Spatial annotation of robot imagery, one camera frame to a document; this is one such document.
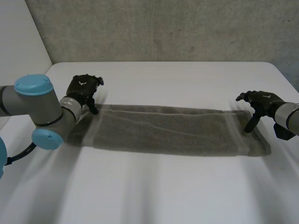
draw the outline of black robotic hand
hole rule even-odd
[[[276,110],[285,103],[280,97],[271,92],[264,91],[248,91],[241,93],[236,101],[244,100],[249,102],[250,106],[255,109],[251,120],[245,126],[244,131],[250,133],[257,126],[259,120],[263,116],[275,119]]]
[[[77,100],[81,106],[87,105],[93,114],[99,113],[94,104],[93,95],[99,85],[104,85],[101,77],[90,76],[88,74],[74,76],[67,91],[66,96]]]

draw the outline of table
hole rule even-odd
[[[60,99],[72,77],[86,73],[103,77],[97,96],[106,104],[231,110],[248,90],[299,102],[269,63],[58,63],[46,75]],[[253,112],[249,104],[237,105]],[[272,147],[259,158],[36,148],[5,169],[0,223],[298,223],[299,137],[279,140],[273,124],[262,118],[258,125]],[[28,116],[6,123],[0,136],[9,155],[31,142],[34,128]]]

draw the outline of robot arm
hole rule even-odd
[[[93,94],[103,79],[95,76],[75,76],[66,96],[58,101],[53,85],[45,75],[28,75],[18,79],[14,86],[0,86],[0,117],[28,114],[36,126],[33,143],[22,153],[28,154],[35,146],[56,149],[64,141],[87,105],[97,114]],[[7,160],[5,145],[0,138],[0,165]]]
[[[248,91],[241,93],[236,101],[249,102],[255,109],[251,120],[244,131],[250,133],[263,116],[274,119],[274,131],[279,139],[289,140],[299,135],[299,104],[283,101],[276,94],[264,91]]]

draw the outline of concrete wall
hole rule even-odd
[[[44,74],[52,63],[24,0],[0,1],[0,85]]]
[[[262,61],[299,90],[298,0],[26,3],[53,63]]]

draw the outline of gray wall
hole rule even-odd
[[[26,3],[53,63],[262,61],[299,90],[298,0]]]

